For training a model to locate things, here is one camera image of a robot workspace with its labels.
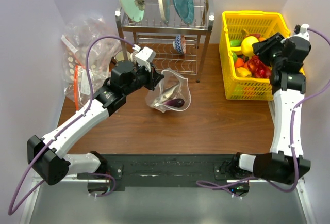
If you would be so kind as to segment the clear zip top bag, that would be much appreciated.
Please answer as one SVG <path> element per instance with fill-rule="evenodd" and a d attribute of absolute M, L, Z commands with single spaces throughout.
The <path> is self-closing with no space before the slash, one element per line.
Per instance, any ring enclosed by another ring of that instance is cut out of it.
<path fill-rule="evenodd" d="M 161 74 L 164 78 L 145 98 L 147 106 L 162 113 L 185 111 L 191 104 L 188 79 L 172 69 L 163 69 Z"/>

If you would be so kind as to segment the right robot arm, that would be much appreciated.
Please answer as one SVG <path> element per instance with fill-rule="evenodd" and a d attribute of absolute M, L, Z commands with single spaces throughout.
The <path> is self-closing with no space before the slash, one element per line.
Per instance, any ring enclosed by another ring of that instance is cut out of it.
<path fill-rule="evenodd" d="M 271 66 L 270 83 L 275 104 L 274 137 L 269 153 L 237 153 L 229 165 L 235 179 L 254 176 L 267 181 L 294 185 L 306 174 L 311 162 L 304 159 L 301 145 L 301 109 L 306 77 L 300 72 L 311 50 L 307 31 L 284 38 L 280 33 L 253 44 L 253 52 Z"/>

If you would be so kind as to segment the yellow toy lemon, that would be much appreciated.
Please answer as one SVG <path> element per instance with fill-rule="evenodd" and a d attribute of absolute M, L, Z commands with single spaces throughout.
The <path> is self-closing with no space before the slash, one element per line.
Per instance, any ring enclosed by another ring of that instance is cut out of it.
<path fill-rule="evenodd" d="M 254 55 L 253 44 L 258 42 L 259 40 L 254 36 L 248 36 L 244 38 L 241 43 L 242 54 L 247 57 L 252 57 Z"/>

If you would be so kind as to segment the purple toy eggplant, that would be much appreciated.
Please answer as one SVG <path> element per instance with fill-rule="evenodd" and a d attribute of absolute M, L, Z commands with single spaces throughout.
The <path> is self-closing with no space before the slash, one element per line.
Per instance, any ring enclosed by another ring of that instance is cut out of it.
<path fill-rule="evenodd" d="M 172 99 L 163 102 L 163 105 L 175 107 L 175 108 L 181 108 L 184 106 L 184 104 L 185 104 L 185 100 L 182 98 Z"/>

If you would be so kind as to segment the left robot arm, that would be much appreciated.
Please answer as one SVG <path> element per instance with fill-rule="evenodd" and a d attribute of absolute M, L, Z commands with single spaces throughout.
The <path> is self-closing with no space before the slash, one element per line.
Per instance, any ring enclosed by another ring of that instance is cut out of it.
<path fill-rule="evenodd" d="M 29 165 L 48 185 L 55 185 L 71 174 L 89 173 L 96 179 L 103 178 L 108 162 L 99 153 L 73 155 L 68 151 L 94 126 L 121 108 L 129 94 L 142 87 L 154 90 L 163 78 L 153 64 L 135 67 L 130 61 L 119 62 L 93 98 L 75 115 L 42 138 L 34 135 L 28 140 Z"/>

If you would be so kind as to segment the grey toy fish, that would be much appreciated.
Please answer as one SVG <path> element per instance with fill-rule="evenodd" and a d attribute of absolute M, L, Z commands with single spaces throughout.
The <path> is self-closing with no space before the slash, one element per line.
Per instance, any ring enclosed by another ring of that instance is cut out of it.
<path fill-rule="evenodd" d="M 179 89 L 180 83 L 177 83 L 167 89 L 164 90 L 163 93 L 160 94 L 159 97 L 157 97 L 152 103 L 151 107 L 157 106 L 158 104 L 162 104 L 163 102 L 169 100 L 174 93 Z"/>

